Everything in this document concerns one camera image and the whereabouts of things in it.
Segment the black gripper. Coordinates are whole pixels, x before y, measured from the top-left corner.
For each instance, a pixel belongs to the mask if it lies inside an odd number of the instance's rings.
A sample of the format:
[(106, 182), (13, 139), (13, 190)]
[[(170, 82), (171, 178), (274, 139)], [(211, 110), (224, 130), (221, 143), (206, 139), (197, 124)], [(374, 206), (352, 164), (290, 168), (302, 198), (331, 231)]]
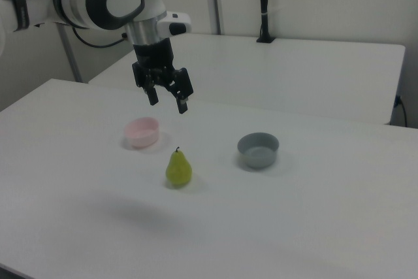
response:
[(132, 64), (137, 87), (142, 88), (151, 106), (159, 102), (155, 86), (163, 86), (176, 98), (178, 112), (188, 110), (188, 97), (193, 87), (186, 68), (175, 69), (174, 54), (170, 39), (151, 45), (134, 45), (137, 62)]

